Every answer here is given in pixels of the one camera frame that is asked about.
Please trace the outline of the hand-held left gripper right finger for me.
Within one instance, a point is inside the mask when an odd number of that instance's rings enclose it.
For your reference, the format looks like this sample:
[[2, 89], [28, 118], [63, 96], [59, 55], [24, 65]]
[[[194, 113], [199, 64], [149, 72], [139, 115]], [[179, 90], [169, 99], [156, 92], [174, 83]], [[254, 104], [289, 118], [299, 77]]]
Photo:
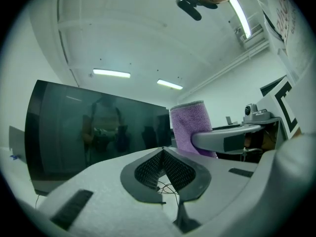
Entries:
[[229, 212], [257, 165], [163, 148], [163, 170], [177, 198], [177, 217], [163, 234], [221, 234], [238, 215]]

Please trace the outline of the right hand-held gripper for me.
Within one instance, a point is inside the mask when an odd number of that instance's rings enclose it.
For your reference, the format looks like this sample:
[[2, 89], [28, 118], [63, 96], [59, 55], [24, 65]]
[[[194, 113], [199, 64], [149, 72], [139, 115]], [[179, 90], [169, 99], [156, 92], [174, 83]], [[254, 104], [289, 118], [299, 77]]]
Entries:
[[192, 144], [201, 150], [220, 154], [241, 155], [247, 133], [262, 130], [262, 126], [273, 118], [280, 118], [286, 138], [290, 139], [299, 127], [298, 121], [285, 97], [291, 91], [292, 84], [285, 77], [273, 90], [256, 103], [257, 109], [266, 109], [271, 118], [266, 121], [247, 121], [250, 124], [233, 124], [216, 127], [208, 132], [197, 132], [191, 136]]

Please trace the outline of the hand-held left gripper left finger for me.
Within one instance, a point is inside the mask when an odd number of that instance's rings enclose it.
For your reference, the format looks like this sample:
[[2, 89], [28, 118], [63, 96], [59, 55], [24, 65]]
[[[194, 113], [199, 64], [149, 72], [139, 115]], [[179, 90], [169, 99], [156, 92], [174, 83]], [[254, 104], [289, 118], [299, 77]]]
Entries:
[[86, 168], [53, 190], [39, 211], [50, 218], [84, 189], [93, 195], [69, 228], [75, 237], [181, 237], [162, 205], [135, 200], [120, 182], [125, 165], [151, 152], [139, 151]]

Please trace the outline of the purple cloth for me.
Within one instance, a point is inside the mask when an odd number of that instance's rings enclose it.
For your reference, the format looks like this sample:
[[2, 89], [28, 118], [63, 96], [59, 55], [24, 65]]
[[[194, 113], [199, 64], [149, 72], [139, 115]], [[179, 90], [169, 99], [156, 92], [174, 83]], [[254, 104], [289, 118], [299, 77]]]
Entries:
[[203, 101], [172, 107], [170, 118], [177, 148], [193, 154], [217, 158], [215, 152], [198, 149], [191, 142], [193, 134], [212, 131], [210, 118]]

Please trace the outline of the person's right hand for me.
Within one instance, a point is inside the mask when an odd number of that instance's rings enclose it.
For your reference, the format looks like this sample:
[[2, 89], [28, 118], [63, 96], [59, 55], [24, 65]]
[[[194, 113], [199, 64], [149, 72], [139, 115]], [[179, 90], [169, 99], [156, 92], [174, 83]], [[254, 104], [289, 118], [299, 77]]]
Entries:
[[254, 133], [245, 135], [244, 147], [247, 149], [261, 149], [263, 152], [273, 150], [276, 146], [276, 127], [266, 127]]

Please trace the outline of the large black monitor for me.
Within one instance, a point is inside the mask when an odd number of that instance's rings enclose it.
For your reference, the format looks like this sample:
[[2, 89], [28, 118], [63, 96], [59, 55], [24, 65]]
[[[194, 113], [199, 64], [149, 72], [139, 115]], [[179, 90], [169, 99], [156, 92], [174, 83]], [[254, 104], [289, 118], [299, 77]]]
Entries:
[[37, 195], [98, 162], [170, 145], [166, 107], [43, 80], [34, 86], [25, 154]]

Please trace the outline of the long ceiling light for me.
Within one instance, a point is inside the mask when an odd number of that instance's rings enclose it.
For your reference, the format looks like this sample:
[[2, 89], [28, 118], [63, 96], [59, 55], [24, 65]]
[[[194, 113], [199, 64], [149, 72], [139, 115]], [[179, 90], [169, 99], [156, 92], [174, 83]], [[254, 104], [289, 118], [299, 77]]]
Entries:
[[241, 23], [245, 37], [247, 39], [250, 38], [251, 37], [251, 29], [250, 29], [249, 23], [247, 21], [247, 18], [244, 14], [244, 11], [241, 8], [238, 0], [229, 0], [229, 3], [232, 6], [233, 10], [235, 11], [235, 13], [236, 13], [236, 15]]
[[159, 79], [157, 81], [157, 84], [163, 85], [163, 86], [167, 86], [167, 87], [170, 87], [170, 88], [173, 88], [173, 89], [177, 89], [177, 90], [182, 90], [183, 89], [183, 87], [180, 86], [180, 85], [177, 85], [177, 84], [174, 84], [174, 83], [162, 80], [162, 79]]
[[96, 74], [96, 75], [103, 75], [103, 76], [114, 76], [114, 77], [121, 77], [121, 78], [130, 78], [130, 73], [119, 72], [119, 71], [93, 69], [93, 73]]

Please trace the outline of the dark window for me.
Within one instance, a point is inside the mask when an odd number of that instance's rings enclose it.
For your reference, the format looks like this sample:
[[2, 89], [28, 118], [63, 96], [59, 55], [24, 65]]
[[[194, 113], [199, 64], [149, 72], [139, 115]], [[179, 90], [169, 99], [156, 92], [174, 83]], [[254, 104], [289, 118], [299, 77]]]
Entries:
[[265, 86], [262, 86], [260, 88], [260, 91], [261, 91], [261, 94], [262, 96], [266, 96], [271, 90], [273, 90], [286, 76], [282, 76], [280, 78], [278, 78], [277, 80], [271, 82], [271, 83], [268, 83], [267, 85]]

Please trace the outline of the ceiling air vent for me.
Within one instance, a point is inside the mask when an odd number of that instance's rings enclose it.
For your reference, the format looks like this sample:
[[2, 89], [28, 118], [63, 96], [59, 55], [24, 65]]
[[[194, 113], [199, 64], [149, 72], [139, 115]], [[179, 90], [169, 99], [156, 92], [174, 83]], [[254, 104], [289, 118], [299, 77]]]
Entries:
[[243, 43], [246, 43], [246, 42], [249, 42], [249, 41], [252, 41], [252, 42], [259, 42], [261, 41], [262, 39], [265, 38], [265, 35], [264, 35], [264, 30], [261, 26], [261, 24], [257, 24], [255, 27], [253, 27], [251, 29], [251, 36], [250, 37], [246, 37], [245, 34], [243, 34], [241, 37], [240, 37], [240, 40], [243, 42]]

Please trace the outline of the white printed t-shirt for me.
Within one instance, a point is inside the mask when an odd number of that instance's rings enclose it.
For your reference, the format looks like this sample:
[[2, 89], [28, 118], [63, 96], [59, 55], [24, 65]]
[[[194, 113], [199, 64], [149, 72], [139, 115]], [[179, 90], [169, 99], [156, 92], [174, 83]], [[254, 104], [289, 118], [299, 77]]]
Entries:
[[287, 73], [297, 83], [316, 67], [316, 35], [294, 0], [257, 0], [270, 41], [286, 55]]

